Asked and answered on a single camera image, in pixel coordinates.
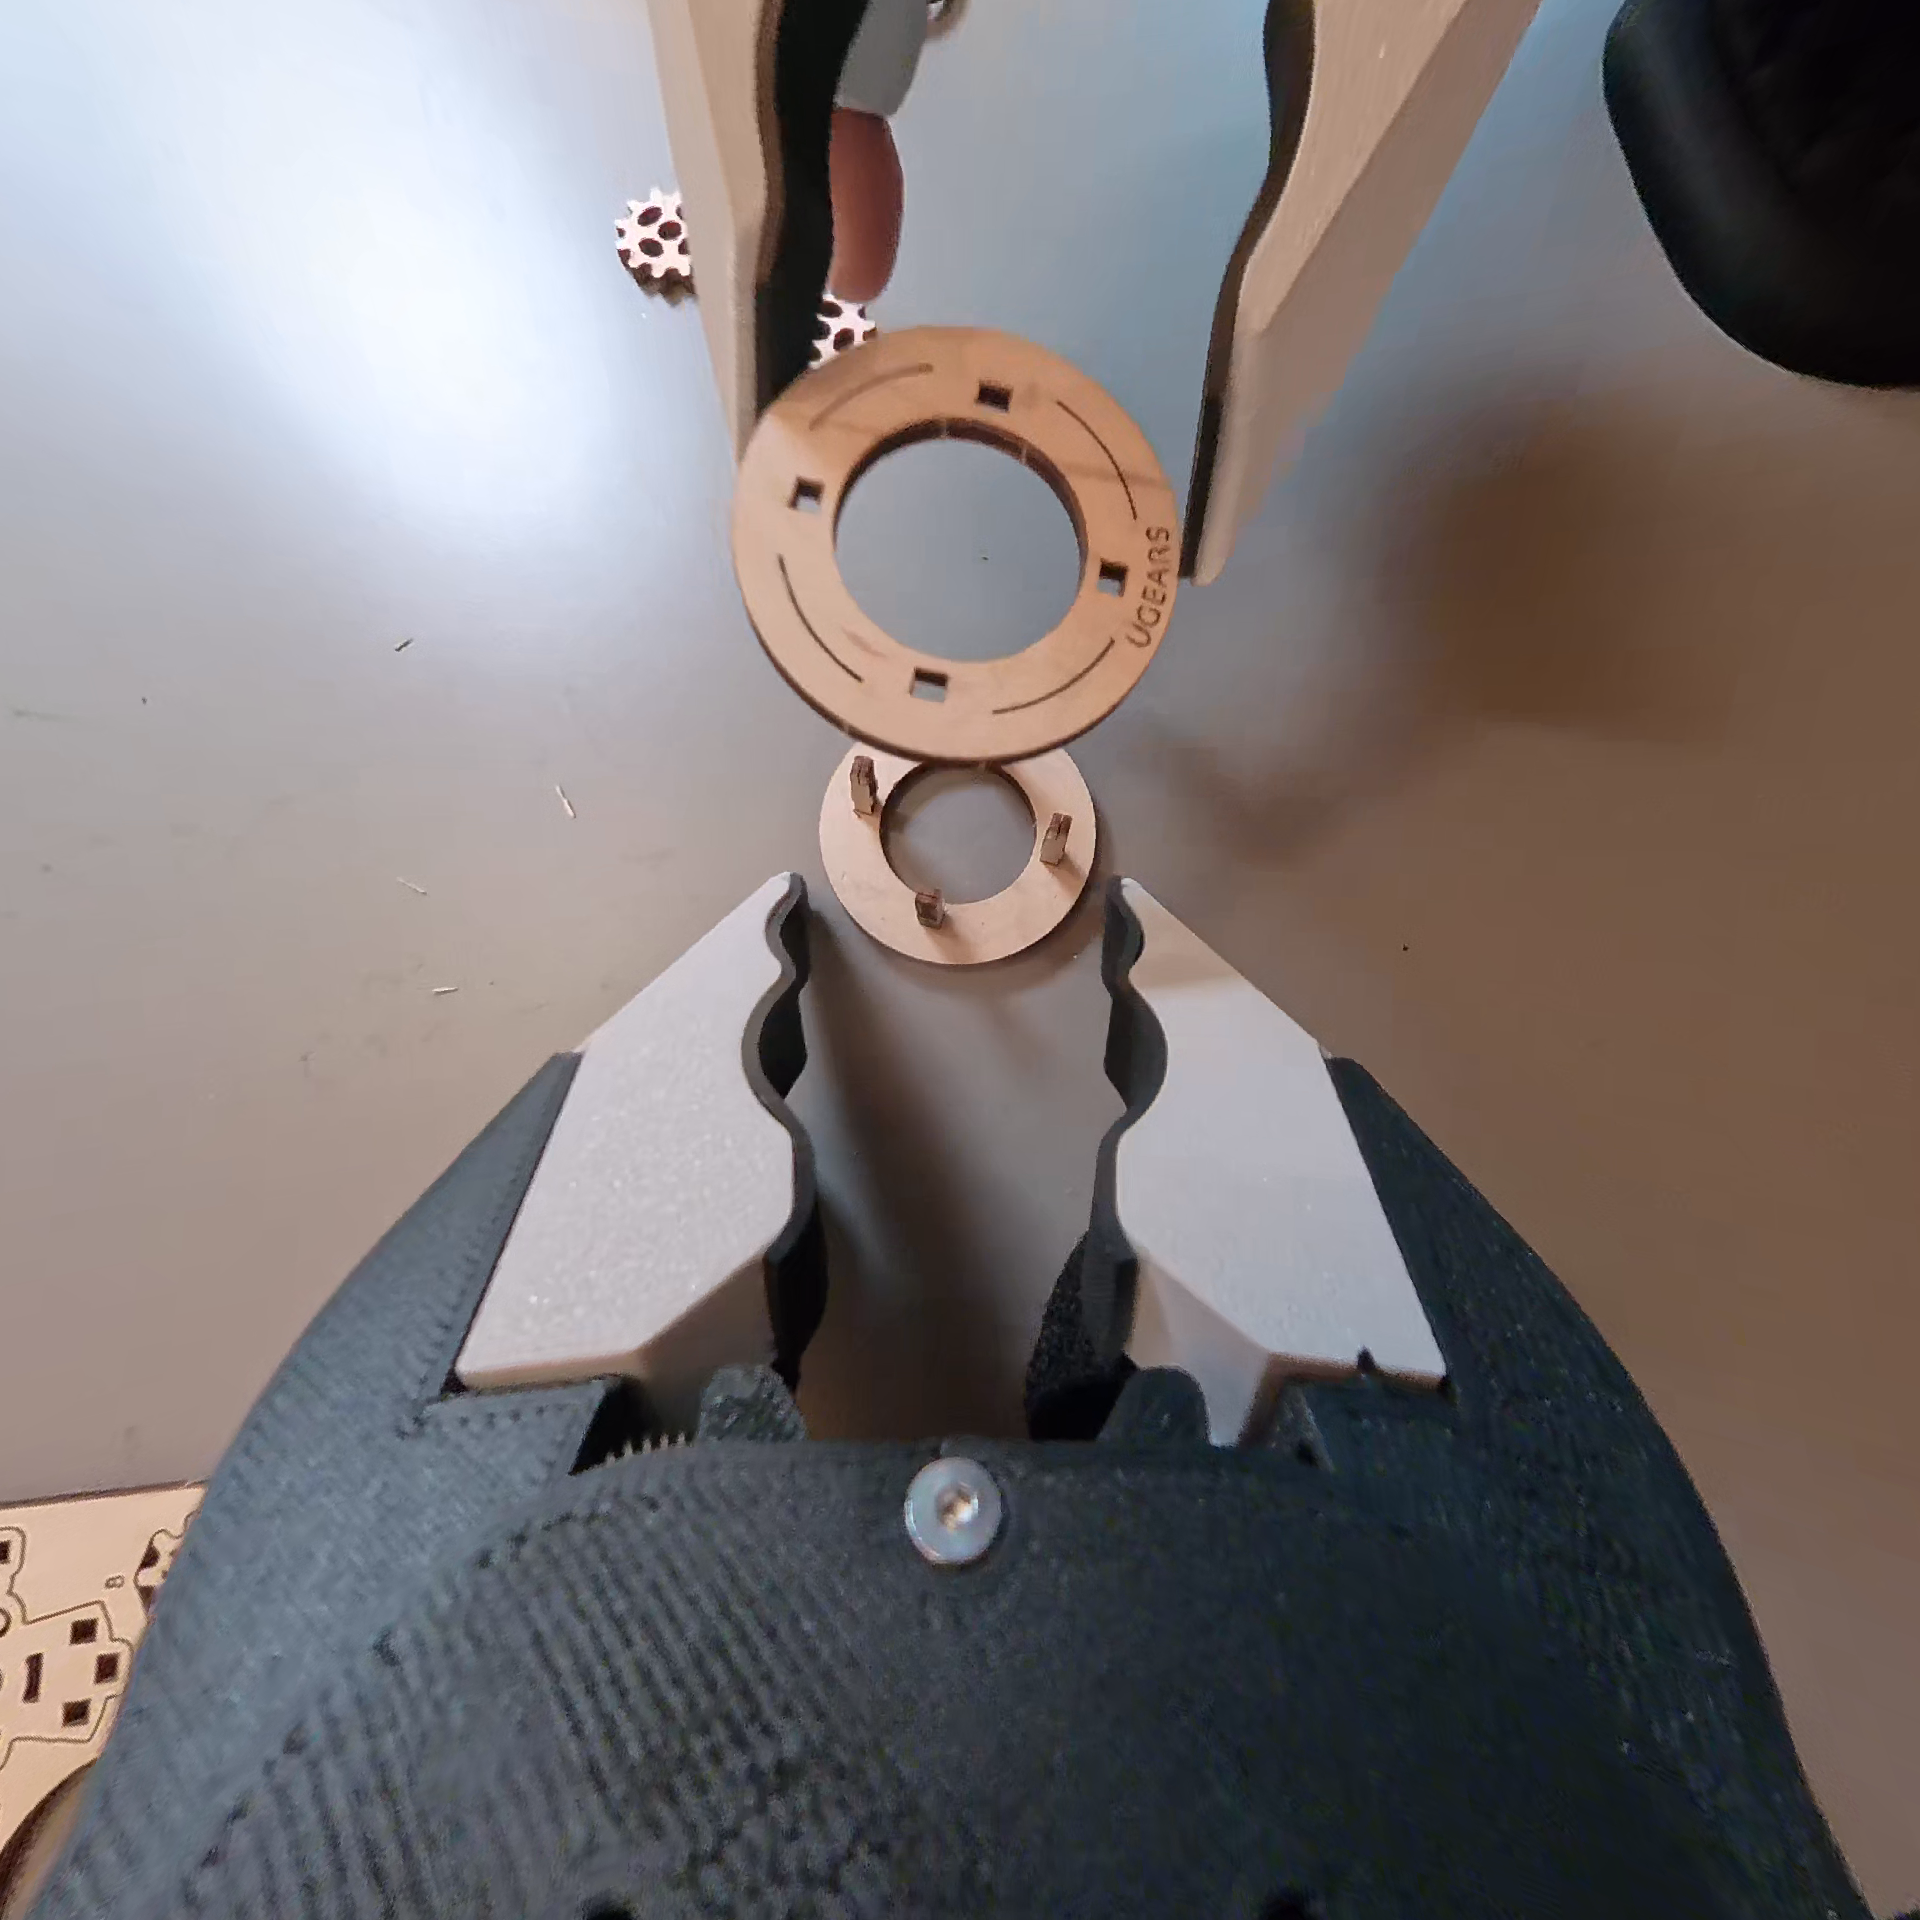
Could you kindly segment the wooden puzzle part sheet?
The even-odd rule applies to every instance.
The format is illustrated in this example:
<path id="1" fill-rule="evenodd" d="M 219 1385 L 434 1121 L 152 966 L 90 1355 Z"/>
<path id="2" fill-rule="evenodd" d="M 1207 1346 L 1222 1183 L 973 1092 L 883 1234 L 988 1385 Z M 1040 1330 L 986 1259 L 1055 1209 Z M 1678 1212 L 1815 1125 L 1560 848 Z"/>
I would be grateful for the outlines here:
<path id="1" fill-rule="evenodd" d="M 1 1508 L 1 1842 L 97 1760 L 200 1482 Z"/>

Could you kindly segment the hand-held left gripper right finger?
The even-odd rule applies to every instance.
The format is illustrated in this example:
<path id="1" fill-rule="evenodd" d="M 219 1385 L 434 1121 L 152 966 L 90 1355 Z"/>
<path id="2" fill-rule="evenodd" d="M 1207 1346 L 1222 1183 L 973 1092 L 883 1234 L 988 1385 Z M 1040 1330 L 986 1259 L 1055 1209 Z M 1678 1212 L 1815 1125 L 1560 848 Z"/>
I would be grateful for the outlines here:
<path id="1" fill-rule="evenodd" d="M 1307 1029 L 1130 876 L 1109 882 L 1091 1346 L 1179 1371 L 1213 1445 L 1267 1423 L 1283 1384 L 1448 1363 Z"/>

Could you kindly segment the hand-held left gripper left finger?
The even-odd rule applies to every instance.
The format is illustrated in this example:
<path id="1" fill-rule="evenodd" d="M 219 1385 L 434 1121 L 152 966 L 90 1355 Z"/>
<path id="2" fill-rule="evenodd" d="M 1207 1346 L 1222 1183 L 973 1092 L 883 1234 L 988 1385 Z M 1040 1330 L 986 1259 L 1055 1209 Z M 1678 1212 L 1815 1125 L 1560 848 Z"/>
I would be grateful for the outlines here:
<path id="1" fill-rule="evenodd" d="M 769 876 L 590 1033 L 456 1359 L 465 1388 L 730 1363 L 795 1384 L 827 1295 L 805 886 Z"/>

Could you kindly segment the grey desk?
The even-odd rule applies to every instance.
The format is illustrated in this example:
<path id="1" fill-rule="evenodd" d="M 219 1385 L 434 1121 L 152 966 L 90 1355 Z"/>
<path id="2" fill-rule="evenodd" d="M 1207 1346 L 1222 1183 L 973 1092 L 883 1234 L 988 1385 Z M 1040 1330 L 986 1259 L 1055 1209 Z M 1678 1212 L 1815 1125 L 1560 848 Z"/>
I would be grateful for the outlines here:
<path id="1" fill-rule="evenodd" d="M 1916 1903 L 1916 395 L 1749 358 L 1543 3 L 1343 385 L 1074 757 L 1556 1270 Z M 643 3 L 3 3 L 3 1500 L 203 1477 L 553 1051 L 814 901 L 817 1431 L 1013 1435 L 1099 898 L 875 947 L 734 584 Z"/>

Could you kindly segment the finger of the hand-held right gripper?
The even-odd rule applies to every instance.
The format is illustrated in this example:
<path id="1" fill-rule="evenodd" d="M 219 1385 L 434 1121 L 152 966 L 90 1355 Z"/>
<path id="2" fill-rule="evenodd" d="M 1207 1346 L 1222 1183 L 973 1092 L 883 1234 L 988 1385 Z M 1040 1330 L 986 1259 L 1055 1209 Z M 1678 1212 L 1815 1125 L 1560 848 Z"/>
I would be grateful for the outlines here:
<path id="1" fill-rule="evenodd" d="M 1216 580 L 1337 389 L 1533 1 L 1269 1 L 1266 167 L 1212 314 L 1181 575 Z"/>
<path id="2" fill-rule="evenodd" d="M 809 364 L 832 255 L 838 1 L 649 1 L 669 157 L 731 453 Z"/>

